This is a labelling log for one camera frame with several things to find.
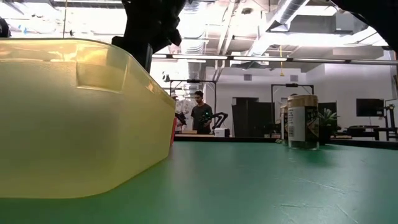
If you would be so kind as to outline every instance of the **yellow plastic container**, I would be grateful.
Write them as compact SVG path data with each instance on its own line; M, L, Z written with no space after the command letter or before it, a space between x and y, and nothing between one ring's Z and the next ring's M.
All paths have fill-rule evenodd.
M169 153L175 102L126 51L0 40L0 198L107 192Z

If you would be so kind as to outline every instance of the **monitor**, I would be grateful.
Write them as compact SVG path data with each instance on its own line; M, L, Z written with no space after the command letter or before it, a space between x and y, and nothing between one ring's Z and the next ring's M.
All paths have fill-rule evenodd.
M383 99L356 99L356 116L381 117L384 116Z

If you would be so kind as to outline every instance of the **green table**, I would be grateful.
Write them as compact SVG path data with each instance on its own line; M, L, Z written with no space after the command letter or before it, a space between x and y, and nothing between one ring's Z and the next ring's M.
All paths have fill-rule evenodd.
M0 223L397 223L397 171L398 151L384 149L175 142L103 195L0 199Z

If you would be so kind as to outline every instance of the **ceiling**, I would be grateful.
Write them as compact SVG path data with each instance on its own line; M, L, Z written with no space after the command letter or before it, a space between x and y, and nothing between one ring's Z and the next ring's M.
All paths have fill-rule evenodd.
M277 11L280 2L214 0L206 3L195 17L182 12L179 26L183 36L181 46L170 46L160 52L184 53L184 49L200 41L205 43L201 54L210 55L247 55L256 46L254 44L259 43L265 47L265 55L273 57L375 59L383 55L380 46L385 45L385 42L376 31L371 27L359 29L363 26L361 22L325 0L311 0L301 7L291 21L288 32L279 32L277 29L265 32L264 26L270 23L270 15ZM120 1L69 0L65 27L64 6L63 0L0 1L0 16L11 26L13 37L78 37L111 42L112 37L124 33L126 14ZM199 39L191 38L196 32L203 32L203 35ZM174 79L188 78L190 71L186 71L189 68L184 63L189 62L180 62L175 66L176 63L154 60L151 75L163 86L168 86L162 81L165 74ZM214 61L202 65L215 66ZM228 68L227 63L219 82L228 83L228 76L234 79L232 73L244 75L251 72L255 77L256 72L276 74L280 73L281 68L285 71L294 69L292 73L305 73L315 66L317 64L314 63L269 62L257 71L250 67L244 70L241 67ZM197 78L207 78L200 75L205 73L197 72Z

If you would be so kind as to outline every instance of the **cylindrical container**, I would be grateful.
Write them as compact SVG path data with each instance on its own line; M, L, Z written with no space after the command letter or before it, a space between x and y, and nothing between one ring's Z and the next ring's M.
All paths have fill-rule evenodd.
M289 147L319 148L318 96L296 95L287 98Z
M289 133L287 122L287 105L280 107L280 134L283 145L288 145Z

